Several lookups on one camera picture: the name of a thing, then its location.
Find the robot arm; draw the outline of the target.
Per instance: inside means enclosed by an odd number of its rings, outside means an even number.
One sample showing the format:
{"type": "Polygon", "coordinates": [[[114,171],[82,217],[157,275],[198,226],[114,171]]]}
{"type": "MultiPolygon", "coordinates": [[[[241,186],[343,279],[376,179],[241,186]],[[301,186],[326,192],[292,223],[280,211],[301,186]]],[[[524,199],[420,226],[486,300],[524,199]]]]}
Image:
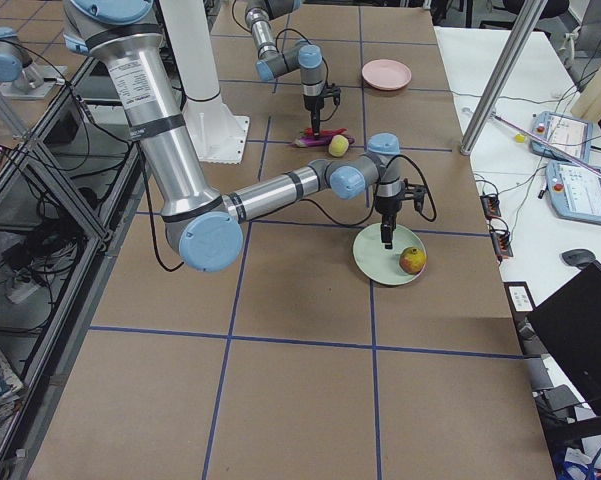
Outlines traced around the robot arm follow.
{"type": "Polygon", "coordinates": [[[248,1],[244,20],[257,50],[256,71],[262,81],[272,81],[294,71],[300,72],[305,109],[309,112],[311,134],[320,137],[321,110],[327,94],[326,65],[319,46],[299,40],[282,50],[277,46],[271,21],[296,11],[301,1],[248,1]]]}
{"type": "Polygon", "coordinates": [[[209,25],[199,1],[67,1],[65,41],[102,62],[164,200],[171,248],[189,267],[215,272],[243,245],[241,226],[324,189],[342,199],[374,192],[381,240],[390,247],[406,197],[396,136],[373,136],[352,161],[307,166],[224,194],[210,186],[201,153],[236,145],[244,121],[224,105],[209,25]]]}

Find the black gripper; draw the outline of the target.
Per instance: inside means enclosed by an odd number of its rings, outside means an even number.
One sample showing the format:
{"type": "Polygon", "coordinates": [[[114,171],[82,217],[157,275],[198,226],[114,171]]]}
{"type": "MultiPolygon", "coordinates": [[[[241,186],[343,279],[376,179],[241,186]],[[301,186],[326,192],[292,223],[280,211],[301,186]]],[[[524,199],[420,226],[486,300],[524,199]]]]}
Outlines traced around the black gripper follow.
{"type": "Polygon", "coordinates": [[[311,118],[311,136],[319,139],[320,134],[320,112],[324,108],[324,95],[303,95],[304,107],[311,118]]]}
{"type": "Polygon", "coordinates": [[[396,224],[398,212],[401,208],[402,200],[399,195],[391,197],[376,196],[374,199],[374,209],[382,217],[381,241],[386,249],[393,248],[394,227],[391,225],[396,224]]]}

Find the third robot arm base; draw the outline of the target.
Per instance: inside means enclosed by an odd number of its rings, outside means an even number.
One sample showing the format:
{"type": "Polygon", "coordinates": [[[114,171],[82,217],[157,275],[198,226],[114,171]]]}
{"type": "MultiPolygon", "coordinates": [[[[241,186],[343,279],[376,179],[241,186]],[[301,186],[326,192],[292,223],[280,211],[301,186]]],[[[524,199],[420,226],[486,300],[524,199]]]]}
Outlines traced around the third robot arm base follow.
{"type": "Polygon", "coordinates": [[[56,66],[31,54],[16,31],[0,27],[0,93],[20,100],[44,99],[62,83],[66,66],[56,66]]]}

